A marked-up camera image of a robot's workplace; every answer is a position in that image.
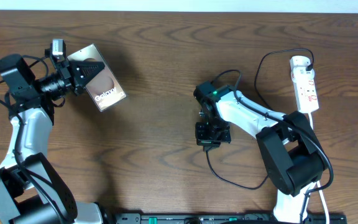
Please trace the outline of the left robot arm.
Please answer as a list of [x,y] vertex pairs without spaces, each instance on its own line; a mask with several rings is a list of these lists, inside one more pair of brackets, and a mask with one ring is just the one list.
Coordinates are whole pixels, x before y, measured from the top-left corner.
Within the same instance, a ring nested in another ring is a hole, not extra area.
[[1,104],[8,109],[12,136],[0,165],[2,223],[112,223],[99,203],[77,202],[47,160],[54,103],[70,91],[79,95],[101,71],[102,62],[68,60],[45,51],[55,73],[36,79],[24,55],[0,59],[2,81],[9,87]]

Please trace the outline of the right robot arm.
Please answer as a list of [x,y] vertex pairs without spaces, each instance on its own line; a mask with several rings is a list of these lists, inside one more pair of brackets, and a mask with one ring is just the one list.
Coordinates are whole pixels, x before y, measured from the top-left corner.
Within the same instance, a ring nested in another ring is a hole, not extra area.
[[278,190],[274,218],[303,223],[310,195],[330,186],[320,184],[333,167],[310,122],[298,111],[269,110],[246,98],[236,86],[215,88],[212,82],[196,86],[193,95],[201,106],[202,122],[195,125],[196,143],[205,153],[231,142],[235,124],[256,139],[267,178]]

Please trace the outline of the Samsung Galaxy smartphone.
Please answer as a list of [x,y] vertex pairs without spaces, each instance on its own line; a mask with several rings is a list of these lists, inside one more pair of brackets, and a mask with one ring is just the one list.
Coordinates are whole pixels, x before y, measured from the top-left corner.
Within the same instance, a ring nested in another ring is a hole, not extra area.
[[72,53],[68,59],[104,63],[105,68],[86,85],[86,90],[100,111],[110,108],[127,96],[95,44]]

